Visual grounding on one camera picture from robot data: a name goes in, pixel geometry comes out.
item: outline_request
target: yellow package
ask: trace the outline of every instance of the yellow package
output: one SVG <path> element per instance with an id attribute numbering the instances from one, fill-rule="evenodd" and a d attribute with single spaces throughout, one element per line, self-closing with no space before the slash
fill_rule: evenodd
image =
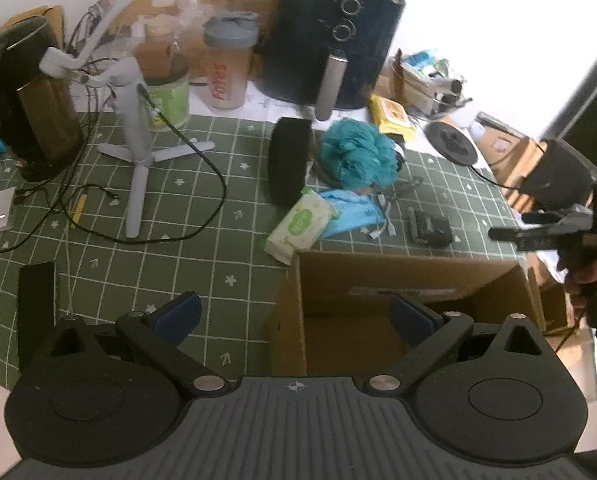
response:
<path id="1" fill-rule="evenodd" d="M 398 134 L 405 140 L 414 140 L 416 130 L 400 104 L 372 94 L 369 96 L 369 111 L 380 133 Z"/>

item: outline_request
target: blue plastic bag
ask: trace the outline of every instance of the blue plastic bag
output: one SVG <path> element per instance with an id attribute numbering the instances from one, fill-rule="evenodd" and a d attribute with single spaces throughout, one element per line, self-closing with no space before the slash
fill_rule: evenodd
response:
<path id="1" fill-rule="evenodd" d="M 357 195 L 345 189 L 330 189 L 320 192 L 319 195 L 339 212 L 339 215 L 327 224 L 321 239 L 366 225 L 385 222 L 383 212 L 367 196 Z"/>

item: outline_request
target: white selfie stick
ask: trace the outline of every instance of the white selfie stick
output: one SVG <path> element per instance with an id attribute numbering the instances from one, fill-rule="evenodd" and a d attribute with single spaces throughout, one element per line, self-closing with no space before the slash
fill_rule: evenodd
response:
<path id="1" fill-rule="evenodd" d="M 116 94 L 116 109 L 123 127 L 123 136 L 127 147 L 115 144 L 99 144 L 98 150 L 106 155 L 120 158 L 134 164 L 130 198 L 126 213 L 125 234 L 127 238 L 136 238 L 140 231 L 143 216 L 143 204 L 147 189 L 147 176 L 153 162 L 160 162 L 195 152 L 187 144 L 152 151 L 152 134 L 149 130 L 149 116 L 146 104 L 138 94 L 138 85 L 147 87 L 134 57 L 126 57 L 112 64 L 105 72 L 97 76 L 79 73 L 79 70 L 91 56 L 95 47 L 112 21 L 131 0 L 110 0 L 112 7 L 103 17 L 96 30 L 88 38 L 78 57 L 54 47 L 50 47 L 40 60 L 39 68 L 45 74 L 57 79 L 78 81 L 92 88 L 110 85 Z M 205 152 L 214 148 L 214 142 L 194 142 L 199 151 Z"/>

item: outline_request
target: air fryer handle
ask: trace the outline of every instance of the air fryer handle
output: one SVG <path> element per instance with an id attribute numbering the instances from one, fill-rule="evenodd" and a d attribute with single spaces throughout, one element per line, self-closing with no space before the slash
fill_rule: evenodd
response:
<path id="1" fill-rule="evenodd" d="M 314 115 L 319 121 L 326 121 L 331 117 L 331 111 L 336 105 L 346 69 L 347 56 L 342 50 L 329 53 L 314 111 Z"/>

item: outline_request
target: shaker bottle lid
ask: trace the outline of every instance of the shaker bottle lid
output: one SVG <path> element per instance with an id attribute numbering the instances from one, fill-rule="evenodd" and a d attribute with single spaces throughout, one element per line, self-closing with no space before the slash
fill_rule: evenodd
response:
<path id="1" fill-rule="evenodd" d="M 203 42 L 213 48 L 249 48 L 258 41 L 258 14 L 245 11 L 217 12 L 203 26 Z"/>

